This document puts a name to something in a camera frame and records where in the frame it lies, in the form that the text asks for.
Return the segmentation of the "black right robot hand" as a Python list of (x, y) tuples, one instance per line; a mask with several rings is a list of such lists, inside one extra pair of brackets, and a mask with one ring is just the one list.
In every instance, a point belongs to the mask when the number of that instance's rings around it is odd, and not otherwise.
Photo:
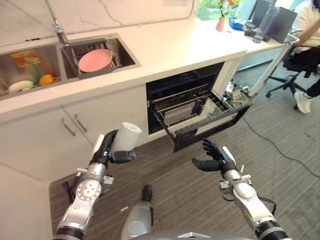
[(207, 138), (202, 140), (203, 150), (212, 159), (209, 160), (198, 160), (192, 159), (192, 163), (196, 168), (204, 172), (216, 172), (220, 171), (221, 175), (231, 170), (238, 171), (235, 161), (225, 152), (225, 150), (218, 144), (210, 141)]

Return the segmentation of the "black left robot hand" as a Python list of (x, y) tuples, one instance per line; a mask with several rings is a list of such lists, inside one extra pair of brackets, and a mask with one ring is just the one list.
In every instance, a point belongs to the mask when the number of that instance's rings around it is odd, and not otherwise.
[(99, 163), (108, 167), (108, 163), (112, 164), (124, 164), (129, 163), (135, 159), (138, 155), (138, 148), (135, 147), (132, 150), (119, 150), (111, 152), (111, 146), (114, 142), (118, 130), (115, 129), (108, 132), (106, 135), (99, 134), (93, 147), (92, 157), (89, 164)]

